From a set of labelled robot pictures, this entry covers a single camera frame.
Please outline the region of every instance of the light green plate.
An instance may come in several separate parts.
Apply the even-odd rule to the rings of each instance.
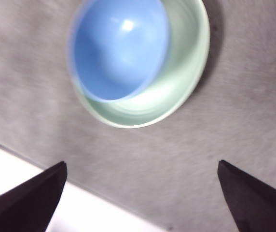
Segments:
[[[139,95],[114,103],[93,101],[77,90],[86,109],[108,125],[138,128],[164,119],[186,101],[202,75],[210,42],[209,21],[202,0],[162,2],[170,20],[171,42],[170,54],[159,77]]]

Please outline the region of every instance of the white floor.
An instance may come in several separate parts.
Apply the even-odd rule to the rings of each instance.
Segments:
[[[0,194],[42,170],[0,149]],[[85,190],[66,183],[47,232],[164,232]]]

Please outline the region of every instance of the gray carpet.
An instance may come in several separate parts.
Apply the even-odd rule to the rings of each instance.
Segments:
[[[196,91],[155,125],[122,130],[78,101],[65,45],[80,0],[0,0],[0,144],[176,232],[236,232],[225,159],[276,188],[276,0],[204,0],[211,51]]]

